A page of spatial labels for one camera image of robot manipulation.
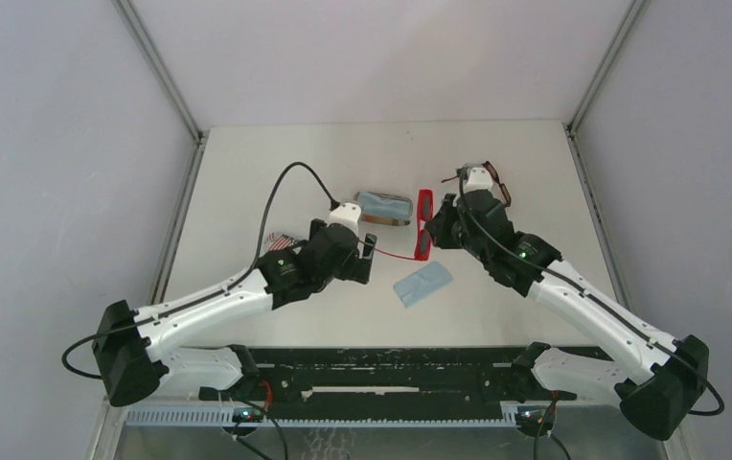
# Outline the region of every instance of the gray floor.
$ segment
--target gray floor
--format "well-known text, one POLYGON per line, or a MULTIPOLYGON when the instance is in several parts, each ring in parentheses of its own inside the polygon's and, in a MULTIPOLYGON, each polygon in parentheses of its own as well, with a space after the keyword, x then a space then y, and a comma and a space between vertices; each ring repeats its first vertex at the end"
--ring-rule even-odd
MULTIPOLYGON (((613 408, 563 407, 556 424, 572 458, 665 460, 662 444, 643 435, 613 408)), ((301 460, 485 459, 530 460, 533 440, 512 428, 287 428, 289 454, 301 460)), ((276 431, 262 428, 247 441, 273 459, 283 458, 276 431)), ((538 445, 543 460, 565 458, 549 439, 538 445)), ((124 429, 118 459, 254 460, 218 426, 124 429)))

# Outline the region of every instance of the red sunglasses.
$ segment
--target red sunglasses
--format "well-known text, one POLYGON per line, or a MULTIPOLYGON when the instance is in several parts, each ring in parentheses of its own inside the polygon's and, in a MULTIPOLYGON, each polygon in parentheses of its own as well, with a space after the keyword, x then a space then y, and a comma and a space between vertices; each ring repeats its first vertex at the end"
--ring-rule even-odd
POLYGON ((430 189, 420 190, 417 196, 417 245, 414 259, 427 261, 431 255, 431 236, 425 231, 424 223, 434 219, 434 193, 430 189))

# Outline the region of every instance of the white table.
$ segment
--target white table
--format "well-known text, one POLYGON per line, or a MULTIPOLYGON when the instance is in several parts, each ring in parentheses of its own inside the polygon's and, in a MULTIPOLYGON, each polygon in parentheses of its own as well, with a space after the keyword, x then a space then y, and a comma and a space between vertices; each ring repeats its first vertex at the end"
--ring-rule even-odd
MULTIPOLYGON (((211 130, 166 293, 174 299, 247 267, 263 206, 289 162, 313 166, 338 198, 368 190, 409 196, 434 189, 436 208, 466 162, 490 160, 513 196, 516 229, 556 246, 586 279, 612 295, 601 247, 558 121, 220 126, 211 130)), ((305 238, 329 202, 293 170, 272 206, 267 232, 305 238)), ((362 223, 377 247, 410 255, 416 225, 362 223)), ((411 308, 393 284, 423 263, 376 254, 368 286, 333 282, 308 301, 217 324, 192 345, 460 347, 556 345, 589 340, 545 308, 495 284, 464 251, 434 249, 454 281, 411 308)))

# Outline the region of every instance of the white wall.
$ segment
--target white wall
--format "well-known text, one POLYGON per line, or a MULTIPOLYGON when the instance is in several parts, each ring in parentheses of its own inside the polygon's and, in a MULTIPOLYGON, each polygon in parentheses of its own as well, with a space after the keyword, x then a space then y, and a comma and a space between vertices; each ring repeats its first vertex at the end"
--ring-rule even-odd
POLYGON ((190 150, 110 2, 0 1, 0 458, 84 455, 103 388, 60 354, 147 300, 190 150))
POLYGON ((727 410, 692 419, 732 458, 732 2, 652 2, 581 130, 635 307, 710 346, 727 410))
POLYGON ((202 128, 568 122, 629 0, 136 0, 202 128))

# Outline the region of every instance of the blue cloth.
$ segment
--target blue cloth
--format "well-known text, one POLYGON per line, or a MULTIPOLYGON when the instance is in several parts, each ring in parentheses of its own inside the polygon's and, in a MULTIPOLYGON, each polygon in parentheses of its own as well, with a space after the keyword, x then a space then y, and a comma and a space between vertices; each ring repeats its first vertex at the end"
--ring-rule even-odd
POLYGON ((386 198, 370 192, 357 194, 363 214, 397 220, 411 219, 411 203, 396 198, 386 198))
POLYGON ((407 308, 453 281, 439 262, 432 262, 394 283, 394 292, 407 308))

